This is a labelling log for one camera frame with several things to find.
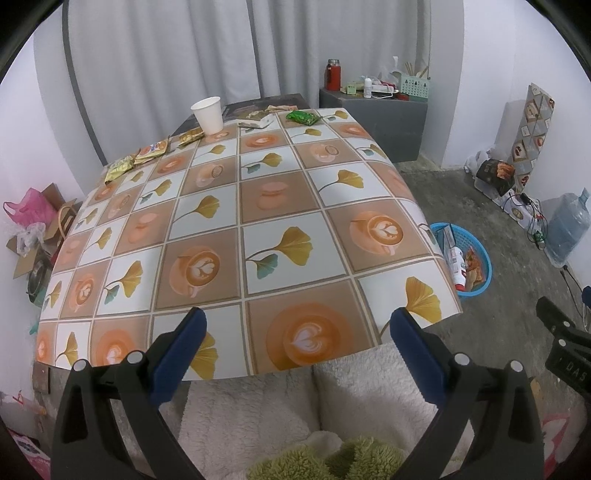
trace white paper cup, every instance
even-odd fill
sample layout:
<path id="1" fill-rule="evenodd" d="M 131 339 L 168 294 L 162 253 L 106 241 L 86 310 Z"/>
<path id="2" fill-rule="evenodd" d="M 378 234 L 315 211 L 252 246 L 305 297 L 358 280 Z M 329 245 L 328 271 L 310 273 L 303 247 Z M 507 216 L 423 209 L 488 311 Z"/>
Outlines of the white paper cup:
<path id="1" fill-rule="evenodd" d="M 195 103 L 191 110 L 206 135 L 213 135 L 223 129 L 220 97 L 209 97 Z"/>

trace tablecloth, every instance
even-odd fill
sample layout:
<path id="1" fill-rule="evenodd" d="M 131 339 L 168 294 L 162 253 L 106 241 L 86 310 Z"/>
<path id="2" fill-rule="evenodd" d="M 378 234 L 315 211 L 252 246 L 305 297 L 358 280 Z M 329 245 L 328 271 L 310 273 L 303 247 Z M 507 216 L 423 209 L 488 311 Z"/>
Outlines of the tablecloth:
<path id="1" fill-rule="evenodd" d="M 121 362 L 192 306 L 207 336 L 185 380 L 311 365 L 461 311 L 412 193 L 344 109 L 305 127 L 236 121 L 86 198 L 47 289 L 36 358 Z"/>

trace power strip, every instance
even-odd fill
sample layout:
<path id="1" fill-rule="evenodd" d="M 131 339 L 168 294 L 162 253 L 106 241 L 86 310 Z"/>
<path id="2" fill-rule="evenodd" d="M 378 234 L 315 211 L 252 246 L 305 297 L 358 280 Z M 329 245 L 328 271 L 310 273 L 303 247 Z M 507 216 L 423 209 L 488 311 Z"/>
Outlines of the power strip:
<path id="1" fill-rule="evenodd" d="M 396 93 L 397 90 L 390 85 L 372 85 L 371 86 L 372 93 Z"/>

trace blue plastic basket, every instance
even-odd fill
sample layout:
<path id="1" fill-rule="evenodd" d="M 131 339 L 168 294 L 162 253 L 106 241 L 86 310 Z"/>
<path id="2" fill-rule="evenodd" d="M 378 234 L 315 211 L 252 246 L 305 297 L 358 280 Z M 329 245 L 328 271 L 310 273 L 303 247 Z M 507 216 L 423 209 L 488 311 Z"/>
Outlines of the blue plastic basket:
<path id="1" fill-rule="evenodd" d="M 478 239 L 474 235 L 472 235 L 468 230 L 463 229 L 461 226 L 454 225 L 453 223 L 432 223 L 431 231 L 433 233 L 436 233 L 446 225 L 452 226 L 453 235 L 456 238 L 456 245 L 462 250 L 464 256 L 466 255 L 466 252 L 468 252 L 468 249 L 472 247 L 476 252 L 478 258 L 480 259 L 480 264 L 482 265 L 482 275 L 484 275 L 486 278 L 484 283 L 481 283 L 476 290 L 457 292 L 457 295 L 459 297 L 476 297 L 476 295 L 480 295 L 483 291 L 485 291 L 488 288 L 488 285 L 490 285 L 491 283 L 491 259 L 488 256 L 486 249 L 482 246 Z"/>

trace red thermos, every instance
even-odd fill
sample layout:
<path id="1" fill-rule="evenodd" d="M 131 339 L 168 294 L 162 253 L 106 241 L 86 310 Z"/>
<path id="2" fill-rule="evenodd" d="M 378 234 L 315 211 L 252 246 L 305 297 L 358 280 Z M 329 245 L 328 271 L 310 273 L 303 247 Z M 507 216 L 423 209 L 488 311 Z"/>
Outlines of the red thermos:
<path id="1" fill-rule="evenodd" d="M 325 87 L 327 90 L 340 90 L 340 62 L 338 59 L 330 59 L 324 74 Z"/>

